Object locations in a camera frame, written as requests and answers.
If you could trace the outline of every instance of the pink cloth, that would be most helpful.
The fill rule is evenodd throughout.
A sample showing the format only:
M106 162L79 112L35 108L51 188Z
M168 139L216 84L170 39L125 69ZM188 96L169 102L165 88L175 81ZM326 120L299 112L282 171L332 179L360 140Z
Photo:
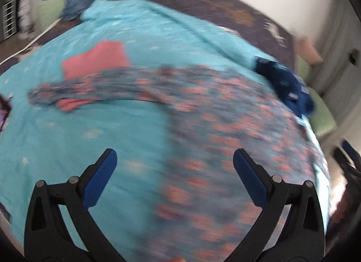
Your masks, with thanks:
M70 57L62 64L64 78L72 79L84 75L97 73L102 70L129 66L121 42L102 41L96 46L80 55ZM56 106L63 111L71 111L93 100L61 99Z

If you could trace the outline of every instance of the floral garment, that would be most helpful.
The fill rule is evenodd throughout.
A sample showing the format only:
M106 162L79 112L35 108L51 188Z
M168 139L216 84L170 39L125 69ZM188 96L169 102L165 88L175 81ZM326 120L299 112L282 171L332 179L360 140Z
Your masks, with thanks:
M144 261L184 257L223 261L247 234L261 209L256 207L232 163L244 148L270 175L286 182L315 182L322 156L303 127L267 86L234 70L206 66L116 68L46 83L28 94L32 104L62 98L129 99L163 104L172 124L172 157L165 159L162 197L145 245ZM286 220L284 211L269 245Z

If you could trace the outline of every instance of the turquoise bed sheet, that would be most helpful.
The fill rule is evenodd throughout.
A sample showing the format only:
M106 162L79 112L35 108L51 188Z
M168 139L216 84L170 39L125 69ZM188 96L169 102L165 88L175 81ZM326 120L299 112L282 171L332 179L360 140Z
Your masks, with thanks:
M13 233L22 241L36 181L65 182L113 148L118 166L90 212L115 248L134 261L159 197L163 160L170 153L168 118L160 106L140 101L106 101L64 113L55 106L30 105L29 89L63 80L62 61L102 40L122 41L133 67L205 64L233 68L266 85L252 71L255 57L273 58L211 23L148 1L97 0L81 18L82 24L0 77L0 93L13 96L13 111L0 135L0 202L12 214Z

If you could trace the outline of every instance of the white cord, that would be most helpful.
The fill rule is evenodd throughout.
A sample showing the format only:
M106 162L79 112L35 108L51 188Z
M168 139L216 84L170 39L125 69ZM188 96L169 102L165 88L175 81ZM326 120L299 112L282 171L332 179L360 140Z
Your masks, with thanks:
M59 21L61 21L61 18L59 18L58 20L56 20L55 22L53 22L50 26L47 27L46 30L44 30L40 35L38 35L35 39L33 39L33 41L31 41L29 44L27 44L25 46L24 49L20 50L19 52L16 52L15 54L9 56L8 58L6 58L4 61L2 61L0 63L0 65L2 65L4 62L8 61L9 59L13 58L16 55L19 55L21 52L23 52L24 50L26 50L27 48L29 48L32 44L34 44L37 40L39 40L45 33L47 33L48 31L50 31L53 27L55 27Z

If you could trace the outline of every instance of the white plush toy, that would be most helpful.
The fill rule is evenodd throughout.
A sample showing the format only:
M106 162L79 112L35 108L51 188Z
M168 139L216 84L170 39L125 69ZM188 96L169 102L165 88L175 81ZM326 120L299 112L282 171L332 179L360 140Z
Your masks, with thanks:
M31 28L30 4L28 0L20 0L18 16L21 30L19 37L26 39Z

